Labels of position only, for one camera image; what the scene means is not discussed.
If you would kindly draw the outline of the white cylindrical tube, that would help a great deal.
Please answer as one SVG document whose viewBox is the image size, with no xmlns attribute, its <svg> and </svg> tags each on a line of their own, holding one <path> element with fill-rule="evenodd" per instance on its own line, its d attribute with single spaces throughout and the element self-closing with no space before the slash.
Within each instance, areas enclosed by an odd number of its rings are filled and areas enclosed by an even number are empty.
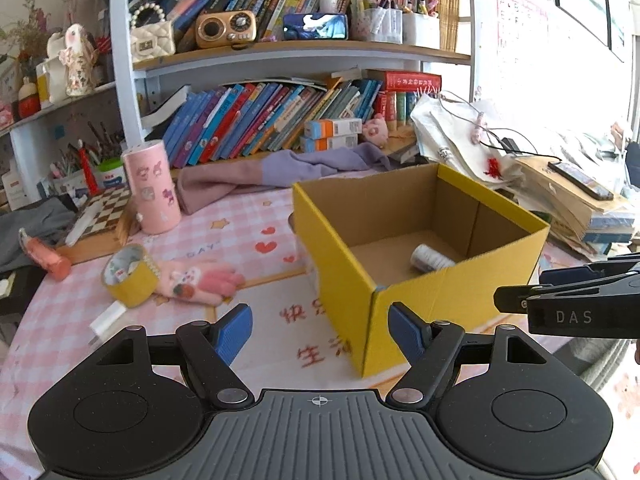
<svg viewBox="0 0 640 480">
<path fill-rule="evenodd" d="M 454 260 L 425 244 L 419 245 L 411 254 L 411 265 L 422 273 L 430 273 L 455 266 Z"/>
</svg>

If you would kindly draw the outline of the white power adapter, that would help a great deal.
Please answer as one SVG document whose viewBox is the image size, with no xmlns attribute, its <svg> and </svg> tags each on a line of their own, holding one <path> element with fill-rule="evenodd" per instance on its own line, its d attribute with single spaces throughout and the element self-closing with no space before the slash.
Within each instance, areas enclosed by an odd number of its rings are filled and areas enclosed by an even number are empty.
<svg viewBox="0 0 640 480">
<path fill-rule="evenodd" d="M 120 319 L 127 313 L 127 307 L 120 301 L 112 302 L 90 325 L 90 346 L 102 344 L 118 330 Z"/>
</svg>

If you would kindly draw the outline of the stack of papers books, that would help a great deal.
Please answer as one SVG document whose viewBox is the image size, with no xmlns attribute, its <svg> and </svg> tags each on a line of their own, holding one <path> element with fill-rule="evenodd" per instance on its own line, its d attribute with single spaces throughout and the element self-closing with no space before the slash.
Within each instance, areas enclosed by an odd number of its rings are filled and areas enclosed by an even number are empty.
<svg viewBox="0 0 640 480">
<path fill-rule="evenodd" d="M 540 212 L 552 238 L 594 261 L 624 250 L 639 234 L 639 208 L 625 197 L 595 200 L 561 177 L 543 157 L 518 158 L 510 189 L 521 206 Z"/>
</svg>

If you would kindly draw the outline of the pink plush glove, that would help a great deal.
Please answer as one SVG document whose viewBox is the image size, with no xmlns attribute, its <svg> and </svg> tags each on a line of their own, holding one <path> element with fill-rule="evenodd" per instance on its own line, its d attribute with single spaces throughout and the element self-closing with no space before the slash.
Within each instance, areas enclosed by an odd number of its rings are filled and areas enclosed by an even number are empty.
<svg viewBox="0 0 640 480">
<path fill-rule="evenodd" d="M 161 261 L 157 295 L 168 299 L 218 307 L 245 283 L 230 263 L 215 260 Z"/>
</svg>

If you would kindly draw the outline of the pink checkered table mat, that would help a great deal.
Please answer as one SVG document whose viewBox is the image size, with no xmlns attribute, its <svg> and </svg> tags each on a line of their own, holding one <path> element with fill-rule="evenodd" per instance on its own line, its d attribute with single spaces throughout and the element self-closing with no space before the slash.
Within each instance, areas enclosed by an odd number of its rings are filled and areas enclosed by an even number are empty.
<svg viewBox="0 0 640 480">
<path fill-rule="evenodd" d="M 235 304 L 253 310 L 250 341 L 235 360 L 242 381 L 263 388 L 375 388 L 401 366 L 361 377 L 352 344 L 326 317 L 288 224 L 288 190 L 233 195 L 160 235 L 138 235 L 119 256 L 46 278 L 1 364 L 1 474 L 33 479 L 39 458 L 27 434 L 32 404 L 124 327 L 170 334 L 214 322 Z"/>
</svg>

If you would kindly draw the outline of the yellow tape roll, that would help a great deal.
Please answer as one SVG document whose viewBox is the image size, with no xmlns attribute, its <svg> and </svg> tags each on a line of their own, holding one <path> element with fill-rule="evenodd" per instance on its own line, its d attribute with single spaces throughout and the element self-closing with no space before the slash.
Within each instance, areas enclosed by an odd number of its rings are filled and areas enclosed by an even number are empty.
<svg viewBox="0 0 640 480">
<path fill-rule="evenodd" d="M 142 245 L 126 245 L 108 259 L 101 281 L 115 300 L 135 308 L 154 295 L 160 268 Z"/>
</svg>

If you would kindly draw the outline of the wooden chessboard box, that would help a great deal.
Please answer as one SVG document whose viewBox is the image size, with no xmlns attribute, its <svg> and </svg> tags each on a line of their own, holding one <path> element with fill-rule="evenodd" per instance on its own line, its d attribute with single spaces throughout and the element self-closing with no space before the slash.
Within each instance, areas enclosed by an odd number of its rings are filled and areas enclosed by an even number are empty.
<svg viewBox="0 0 640 480">
<path fill-rule="evenodd" d="M 129 205 L 131 192 L 127 185 L 108 188 L 94 196 L 81 209 L 84 214 L 95 204 L 101 208 L 73 246 L 62 238 L 55 249 L 73 264 L 113 255 L 124 247 L 134 227 L 134 214 Z"/>
</svg>

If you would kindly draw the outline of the pink bottle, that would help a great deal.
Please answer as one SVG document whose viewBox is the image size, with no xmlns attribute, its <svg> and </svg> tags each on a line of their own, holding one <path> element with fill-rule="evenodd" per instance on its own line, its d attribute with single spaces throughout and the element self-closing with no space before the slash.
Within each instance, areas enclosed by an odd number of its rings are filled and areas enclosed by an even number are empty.
<svg viewBox="0 0 640 480">
<path fill-rule="evenodd" d="M 24 254 L 50 274 L 55 281 L 62 282 L 70 275 L 72 268 L 70 260 L 39 238 L 28 235 L 24 228 L 18 230 L 18 242 Z"/>
</svg>

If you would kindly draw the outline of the white pencil case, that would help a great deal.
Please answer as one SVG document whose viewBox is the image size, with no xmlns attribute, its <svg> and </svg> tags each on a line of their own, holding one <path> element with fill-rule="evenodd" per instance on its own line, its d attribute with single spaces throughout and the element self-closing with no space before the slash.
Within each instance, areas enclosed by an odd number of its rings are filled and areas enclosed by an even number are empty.
<svg viewBox="0 0 640 480">
<path fill-rule="evenodd" d="M 102 200 L 98 200 L 92 205 L 89 205 L 76 220 L 70 232 L 68 232 L 68 234 L 66 235 L 65 245 L 67 247 L 73 247 L 82 237 L 82 234 L 85 233 L 85 230 L 93 224 L 94 219 L 99 215 L 101 211 Z"/>
</svg>

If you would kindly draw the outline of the pink pig plush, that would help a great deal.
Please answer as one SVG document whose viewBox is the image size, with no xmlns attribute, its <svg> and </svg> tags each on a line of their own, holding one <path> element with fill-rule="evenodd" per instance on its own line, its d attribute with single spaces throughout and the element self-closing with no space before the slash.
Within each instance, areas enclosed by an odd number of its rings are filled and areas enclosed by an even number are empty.
<svg viewBox="0 0 640 480">
<path fill-rule="evenodd" d="M 375 114 L 371 119 L 362 125 L 363 139 L 375 145 L 381 150 L 386 148 L 388 143 L 388 128 L 385 117 L 382 114 Z"/>
</svg>

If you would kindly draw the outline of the row of leaning books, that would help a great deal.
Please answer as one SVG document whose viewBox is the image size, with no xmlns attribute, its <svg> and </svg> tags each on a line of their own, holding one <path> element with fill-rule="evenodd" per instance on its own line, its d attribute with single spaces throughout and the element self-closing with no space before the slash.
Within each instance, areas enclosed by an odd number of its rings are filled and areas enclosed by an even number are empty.
<svg viewBox="0 0 640 480">
<path fill-rule="evenodd" d="M 360 118 L 382 113 L 382 82 L 270 78 L 193 91 L 184 86 L 176 108 L 160 124 L 174 169 L 278 151 L 300 151 L 305 124 L 318 119 Z"/>
</svg>

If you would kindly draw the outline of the orange white box upper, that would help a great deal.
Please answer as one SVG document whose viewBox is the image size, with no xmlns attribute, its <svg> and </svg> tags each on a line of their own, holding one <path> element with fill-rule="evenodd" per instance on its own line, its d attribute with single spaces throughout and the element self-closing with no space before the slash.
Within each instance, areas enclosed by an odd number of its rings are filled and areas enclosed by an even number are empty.
<svg viewBox="0 0 640 480">
<path fill-rule="evenodd" d="M 360 118 L 318 119 L 306 122 L 304 137 L 311 140 L 336 138 L 362 133 Z"/>
</svg>

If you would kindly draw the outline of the red thick dictionary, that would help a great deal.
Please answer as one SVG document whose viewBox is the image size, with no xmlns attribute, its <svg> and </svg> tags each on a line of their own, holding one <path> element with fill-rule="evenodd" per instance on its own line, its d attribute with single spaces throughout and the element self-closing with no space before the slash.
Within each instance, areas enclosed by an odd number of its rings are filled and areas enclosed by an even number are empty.
<svg viewBox="0 0 640 480">
<path fill-rule="evenodd" d="M 442 76 L 402 70 L 366 70 L 366 77 L 382 82 L 382 89 L 390 92 L 438 93 L 442 90 Z"/>
</svg>

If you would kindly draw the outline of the retro wooden radio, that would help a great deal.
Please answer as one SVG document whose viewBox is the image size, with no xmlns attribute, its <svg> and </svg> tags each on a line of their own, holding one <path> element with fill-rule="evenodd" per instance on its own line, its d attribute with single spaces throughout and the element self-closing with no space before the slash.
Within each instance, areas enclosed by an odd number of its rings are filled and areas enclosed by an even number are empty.
<svg viewBox="0 0 640 480">
<path fill-rule="evenodd" d="M 250 11 L 205 13 L 196 19 L 195 40 L 200 49 L 248 44 L 256 35 L 256 18 Z"/>
</svg>

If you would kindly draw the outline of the blue tissue box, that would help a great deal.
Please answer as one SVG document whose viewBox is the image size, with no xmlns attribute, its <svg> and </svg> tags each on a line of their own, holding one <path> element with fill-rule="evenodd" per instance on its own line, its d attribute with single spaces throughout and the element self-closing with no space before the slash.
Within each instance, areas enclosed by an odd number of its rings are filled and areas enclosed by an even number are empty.
<svg viewBox="0 0 640 480">
<path fill-rule="evenodd" d="M 347 16 L 334 13 L 286 14 L 282 35 L 284 40 L 346 40 Z"/>
</svg>

